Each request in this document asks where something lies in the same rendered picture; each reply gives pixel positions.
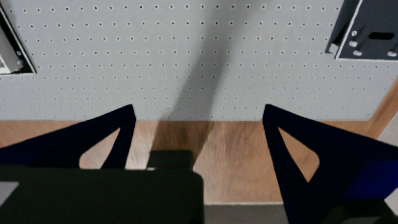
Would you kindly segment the white grid rack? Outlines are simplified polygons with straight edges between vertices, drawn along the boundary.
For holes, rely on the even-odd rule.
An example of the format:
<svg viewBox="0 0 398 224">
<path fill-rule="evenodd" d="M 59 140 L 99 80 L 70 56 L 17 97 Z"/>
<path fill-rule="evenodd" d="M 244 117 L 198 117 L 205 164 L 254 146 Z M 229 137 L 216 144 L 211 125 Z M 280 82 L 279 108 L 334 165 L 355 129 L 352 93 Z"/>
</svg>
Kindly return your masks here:
<svg viewBox="0 0 398 224">
<path fill-rule="evenodd" d="M 0 73 L 12 73 L 22 68 L 22 64 L 17 64 L 17 60 L 19 59 L 16 53 L 0 27 Z"/>
</svg>

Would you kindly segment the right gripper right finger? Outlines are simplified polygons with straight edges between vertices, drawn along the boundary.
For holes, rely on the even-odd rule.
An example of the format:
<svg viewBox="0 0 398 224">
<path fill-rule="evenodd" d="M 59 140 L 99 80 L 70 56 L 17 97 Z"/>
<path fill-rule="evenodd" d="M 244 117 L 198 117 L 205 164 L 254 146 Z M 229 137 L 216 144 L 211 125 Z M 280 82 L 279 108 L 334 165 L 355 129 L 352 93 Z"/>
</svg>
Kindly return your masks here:
<svg viewBox="0 0 398 224">
<path fill-rule="evenodd" d="M 398 146 L 272 104 L 262 122 L 288 224 L 317 224 L 339 202 L 385 201 L 398 188 Z M 309 182 L 279 129 L 317 154 Z"/>
</svg>

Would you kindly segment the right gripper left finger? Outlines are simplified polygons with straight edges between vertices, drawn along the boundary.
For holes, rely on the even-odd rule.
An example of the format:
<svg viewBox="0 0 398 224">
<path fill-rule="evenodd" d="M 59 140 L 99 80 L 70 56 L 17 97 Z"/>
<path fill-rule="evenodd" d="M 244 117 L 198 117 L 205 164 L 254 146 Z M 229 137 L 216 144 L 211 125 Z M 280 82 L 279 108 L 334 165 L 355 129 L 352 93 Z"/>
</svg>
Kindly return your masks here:
<svg viewBox="0 0 398 224">
<path fill-rule="evenodd" d="M 125 168 L 136 125 L 132 104 L 101 116 L 0 148 L 0 164 L 37 168 L 81 168 L 81 156 L 119 133 L 100 169 Z"/>
</svg>

